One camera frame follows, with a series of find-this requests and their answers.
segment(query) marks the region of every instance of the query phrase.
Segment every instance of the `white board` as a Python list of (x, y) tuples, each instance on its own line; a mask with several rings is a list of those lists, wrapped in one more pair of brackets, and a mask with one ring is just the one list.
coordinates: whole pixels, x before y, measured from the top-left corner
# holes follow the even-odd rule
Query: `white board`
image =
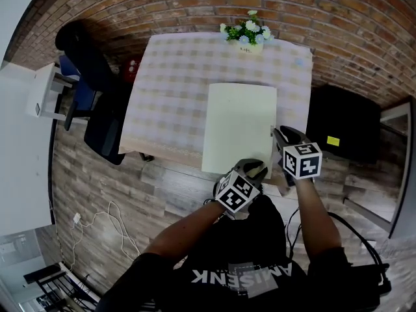
[(259, 159), (272, 173), (277, 90), (271, 86), (215, 83), (209, 86), (202, 171), (227, 173), (241, 159)]

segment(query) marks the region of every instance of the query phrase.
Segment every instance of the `yellow sticky note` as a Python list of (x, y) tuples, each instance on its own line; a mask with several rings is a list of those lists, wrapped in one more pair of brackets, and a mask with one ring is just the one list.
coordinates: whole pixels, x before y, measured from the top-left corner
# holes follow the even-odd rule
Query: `yellow sticky note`
[(328, 137), (326, 143), (327, 144), (332, 144), (332, 146), (339, 147), (339, 139), (338, 138), (333, 138), (332, 136)]

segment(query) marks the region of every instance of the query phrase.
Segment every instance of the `tablecloth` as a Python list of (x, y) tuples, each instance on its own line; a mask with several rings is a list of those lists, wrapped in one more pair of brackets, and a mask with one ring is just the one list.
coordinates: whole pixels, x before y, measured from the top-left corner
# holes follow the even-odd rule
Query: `tablecloth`
[(219, 32), (152, 36), (133, 86), (120, 153), (140, 151), (200, 167), (211, 83), (277, 88), (276, 125), (304, 132), (312, 65), (308, 48), (283, 40), (266, 42), (261, 55), (251, 55), (238, 52)]

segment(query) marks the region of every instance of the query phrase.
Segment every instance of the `black chair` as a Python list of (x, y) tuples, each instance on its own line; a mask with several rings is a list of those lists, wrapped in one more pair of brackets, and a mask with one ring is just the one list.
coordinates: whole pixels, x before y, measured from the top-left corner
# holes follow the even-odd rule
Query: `black chair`
[[(118, 148), (132, 85), (112, 73), (105, 57), (94, 47), (80, 21), (63, 26), (57, 34), (55, 45), (65, 52), (86, 84), (93, 91), (102, 93), (92, 111), (77, 113), (77, 116), (84, 114), (90, 117), (84, 135), (85, 143), (112, 164), (121, 164), (125, 154), (119, 154)], [(140, 156), (144, 161), (153, 160), (152, 156)]]
[(380, 106), (336, 86), (312, 90), (306, 135), (322, 151), (375, 163), (380, 144)]

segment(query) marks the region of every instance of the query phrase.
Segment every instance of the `desk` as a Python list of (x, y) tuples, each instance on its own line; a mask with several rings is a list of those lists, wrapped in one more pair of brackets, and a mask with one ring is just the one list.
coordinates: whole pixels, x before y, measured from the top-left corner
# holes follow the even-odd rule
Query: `desk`
[[(211, 83), (277, 88), (276, 125), (304, 132), (311, 71), (310, 50), (283, 40), (265, 43), (255, 56), (239, 53), (218, 32), (152, 36), (133, 86), (120, 153), (139, 151), (200, 168)], [(274, 164), (278, 159), (276, 151)]]
[[(60, 74), (60, 69), (55, 67), (54, 62), (36, 71), (27, 99), (27, 114), (37, 118), (46, 117), (65, 121), (64, 114), (55, 113), (56, 94), (61, 94), (64, 86), (71, 88), (72, 84), (56, 79), (56, 73)], [(88, 120), (74, 118), (72, 122), (86, 125)]]

